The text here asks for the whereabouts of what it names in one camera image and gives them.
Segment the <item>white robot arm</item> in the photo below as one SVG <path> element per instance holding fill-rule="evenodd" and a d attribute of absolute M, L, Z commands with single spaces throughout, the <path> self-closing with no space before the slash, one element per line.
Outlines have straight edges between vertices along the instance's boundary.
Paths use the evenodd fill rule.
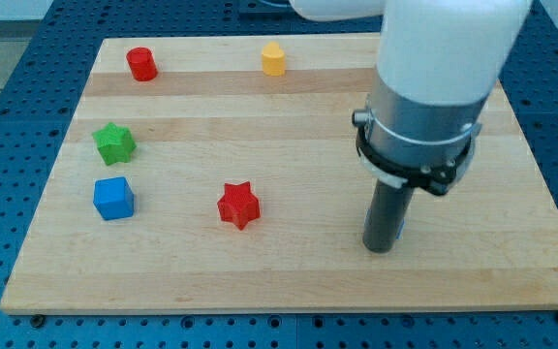
<path fill-rule="evenodd" d="M 464 175 L 482 107 L 529 0 L 291 0 L 300 16 L 381 16 L 375 78 L 353 113 L 360 160 L 383 184 L 445 195 Z"/>

